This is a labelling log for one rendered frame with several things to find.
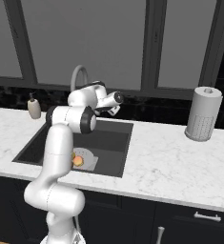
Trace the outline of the dark rectangular sink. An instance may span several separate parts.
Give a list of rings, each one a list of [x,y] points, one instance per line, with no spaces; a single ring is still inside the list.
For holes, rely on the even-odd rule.
[[[84,148],[97,161],[89,168],[74,167],[76,172],[122,177],[132,135],[133,123],[99,120],[90,134],[73,135],[73,148]],[[49,127],[44,124],[13,162],[42,166]]]

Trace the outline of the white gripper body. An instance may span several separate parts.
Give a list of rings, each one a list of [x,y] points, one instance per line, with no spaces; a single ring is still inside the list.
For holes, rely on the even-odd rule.
[[[117,105],[115,107],[103,107],[103,108],[98,108],[97,110],[99,112],[108,112],[111,116],[115,116],[119,112],[120,106]]]

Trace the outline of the dark cupboard door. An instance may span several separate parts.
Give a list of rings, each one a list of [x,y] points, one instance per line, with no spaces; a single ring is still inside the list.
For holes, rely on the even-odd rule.
[[[153,221],[117,210],[86,206],[79,215],[87,244],[150,244]]]
[[[168,221],[158,227],[164,227],[161,244],[224,244],[224,230],[210,227],[196,227],[192,224]],[[157,230],[153,244],[156,244]]]
[[[0,241],[40,244],[47,235],[46,213],[24,201],[29,181],[0,176]]]

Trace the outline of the beige soap dispenser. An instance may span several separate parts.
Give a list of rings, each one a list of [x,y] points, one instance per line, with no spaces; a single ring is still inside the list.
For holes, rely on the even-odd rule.
[[[41,108],[37,99],[33,97],[33,93],[30,93],[30,99],[28,100],[28,111],[32,119],[39,119],[41,117]]]

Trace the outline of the dark drawer front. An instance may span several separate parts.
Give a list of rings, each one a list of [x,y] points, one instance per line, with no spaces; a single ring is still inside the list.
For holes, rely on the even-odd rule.
[[[221,217],[221,221],[214,222],[207,219],[194,218],[193,215],[195,212],[209,216],[215,216],[217,214]],[[196,227],[210,227],[224,230],[224,213],[219,211],[157,202],[155,217],[159,221],[174,220],[178,221],[179,223],[192,224]]]

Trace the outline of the dark panel under sink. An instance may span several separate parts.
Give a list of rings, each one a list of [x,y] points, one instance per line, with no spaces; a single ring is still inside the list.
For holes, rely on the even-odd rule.
[[[89,204],[107,208],[114,208],[125,211],[138,209],[140,212],[143,210],[152,210],[154,208],[154,203],[150,200],[110,193],[98,193],[87,190],[82,190],[82,193],[85,195],[86,201]]]

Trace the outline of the orange peach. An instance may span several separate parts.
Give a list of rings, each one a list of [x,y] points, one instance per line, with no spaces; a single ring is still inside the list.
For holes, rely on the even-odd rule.
[[[82,156],[76,156],[73,159],[73,165],[76,167],[82,166],[84,164],[84,159]]]

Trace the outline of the grey curved sink faucet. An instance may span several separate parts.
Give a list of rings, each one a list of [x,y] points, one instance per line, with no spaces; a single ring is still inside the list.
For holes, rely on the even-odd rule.
[[[82,65],[78,65],[74,68],[74,71],[72,72],[72,75],[71,75],[71,92],[75,91],[76,79],[77,79],[78,73],[80,73],[80,72],[83,75],[84,85],[88,84],[88,73],[87,73],[86,68]]]

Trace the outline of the dark grey framed window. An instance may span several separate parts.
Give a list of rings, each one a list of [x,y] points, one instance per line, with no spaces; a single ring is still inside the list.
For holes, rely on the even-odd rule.
[[[21,0],[3,0],[3,5],[22,75],[20,77],[0,76],[0,87],[67,91],[70,88],[68,85],[43,84],[37,80]],[[125,89],[126,95],[182,100],[190,100],[193,97],[192,89],[166,88],[158,85],[167,7],[168,0],[146,0],[140,88]],[[213,22],[197,82],[199,86],[215,85],[223,54],[224,0],[216,0]]]

